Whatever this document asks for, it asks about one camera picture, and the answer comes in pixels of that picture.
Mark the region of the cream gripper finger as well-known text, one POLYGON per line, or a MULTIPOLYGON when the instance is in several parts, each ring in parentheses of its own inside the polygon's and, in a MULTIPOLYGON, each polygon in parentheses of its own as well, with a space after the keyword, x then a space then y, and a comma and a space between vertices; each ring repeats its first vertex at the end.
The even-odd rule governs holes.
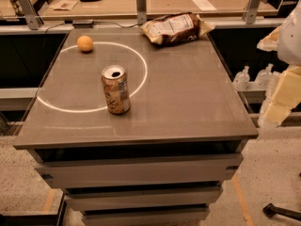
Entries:
POLYGON ((257 44, 257 48, 266 52, 276 51, 280 28, 281 26, 278 26, 269 35, 261 39, 257 44))
POLYGON ((281 125, 301 103, 301 67, 290 65, 279 77, 263 119, 281 125))

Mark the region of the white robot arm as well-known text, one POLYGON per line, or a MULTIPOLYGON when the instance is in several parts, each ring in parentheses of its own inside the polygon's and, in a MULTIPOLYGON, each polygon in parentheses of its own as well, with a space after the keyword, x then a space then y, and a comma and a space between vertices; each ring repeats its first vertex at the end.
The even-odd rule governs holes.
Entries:
POLYGON ((260 40, 257 48, 276 51, 279 60, 288 64, 280 75, 274 75, 261 105, 258 124, 261 128, 280 126, 292 110, 301 103, 301 4, 274 29, 260 40))

